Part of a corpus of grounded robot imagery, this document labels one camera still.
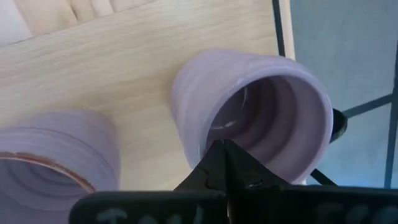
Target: ceramic cup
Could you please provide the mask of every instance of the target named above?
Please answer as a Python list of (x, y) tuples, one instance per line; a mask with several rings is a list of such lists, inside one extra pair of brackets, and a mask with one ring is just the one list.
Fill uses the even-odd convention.
[(2, 223), (68, 223), (77, 200), (118, 190), (113, 125), (87, 110), (40, 114), (0, 129)]
[(191, 168), (213, 140), (232, 139), (293, 184), (314, 170), (333, 124), (328, 95), (304, 66), (224, 49), (203, 52), (182, 68), (171, 110)]

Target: wooden surface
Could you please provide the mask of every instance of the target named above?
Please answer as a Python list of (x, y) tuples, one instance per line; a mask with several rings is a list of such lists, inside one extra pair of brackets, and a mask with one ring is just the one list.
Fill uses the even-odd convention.
[(190, 172), (169, 91), (215, 47), (277, 54), (271, 0), (151, 1), (0, 47), (0, 125), (88, 108), (117, 125), (123, 189), (172, 189)]

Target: wooden table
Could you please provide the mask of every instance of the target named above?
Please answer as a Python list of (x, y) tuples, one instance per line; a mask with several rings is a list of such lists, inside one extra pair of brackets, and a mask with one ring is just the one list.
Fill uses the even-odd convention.
[[(122, 188), (172, 189), (190, 172), (169, 112), (174, 77), (205, 49), (278, 54), (272, 2), (134, 3), (0, 47), (0, 124), (48, 110), (99, 111), (118, 127)], [(287, 56), (294, 57), (288, 0), (280, 12)]]

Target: black plastic part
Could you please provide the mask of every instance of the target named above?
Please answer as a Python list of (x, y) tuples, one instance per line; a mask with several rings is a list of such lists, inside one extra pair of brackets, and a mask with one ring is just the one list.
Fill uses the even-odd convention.
[(270, 185), (289, 184), (284, 179), (266, 169), (257, 159), (240, 148), (232, 140), (224, 140), (227, 156), (228, 192), (259, 189)]
[(330, 142), (336, 141), (347, 130), (348, 119), (339, 110), (333, 109), (333, 130), (331, 132)]
[(101, 192), (79, 200), (71, 224), (228, 223), (224, 192)]
[(229, 202), (232, 224), (398, 223), (398, 192), (283, 185), (252, 190)]
[(190, 175), (175, 190), (221, 190), (226, 188), (226, 154), (222, 141), (214, 141)]
[(337, 186), (337, 184), (335, 184), (331, 179), (325, 176), (318, 169), (315, 169), (311, 172), (311, 177), (318, 181), (319, 184)]

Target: black metal bar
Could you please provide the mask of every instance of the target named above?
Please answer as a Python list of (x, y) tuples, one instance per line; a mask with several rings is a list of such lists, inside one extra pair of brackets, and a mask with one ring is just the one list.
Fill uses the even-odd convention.
[(312, 171), (311, 177), (313, 177), (316, 181), (318, 181), (319, 184), (337, 186), (337, 184), (335, 184), (331, 179), (325, 176), (318, 169)]
[(361, 104), (359, 106), (355, 106), (351, 109), (345, 110), (345, 111), (343, 111), (343, 114), (347, 118), (352, 118), (353, 116), (363, 114), (365, 112), (376, 109), (380, 106), (384, 106), (388, 103), (391, 103), (392, 99), (393, 99), (392, 94), (388, 94), (388, 95), (382, 96), (378, 99), (375, 99), (375, 100), (369, 101), (367, 103)]
[(390, 125), (388, 132), (386, 172), (384, 174), (384, 188), (390, 189), (392, 182), (392, 169), (394, 167), (394, 156), (396, 150), (397, 120), (398, 120), (398, 45), (396, 49), (396, 67), (394, 77), (394, 88), (392, 89), (392, 103), (390, 111)]
[(272, 8), (274, 10), (275, 31), (276, 39), (278, 41), (279, 55), (285, 57), (284, 33), (282, 30), (282, 19), (280, 17), (279, 0), (272, 0)]

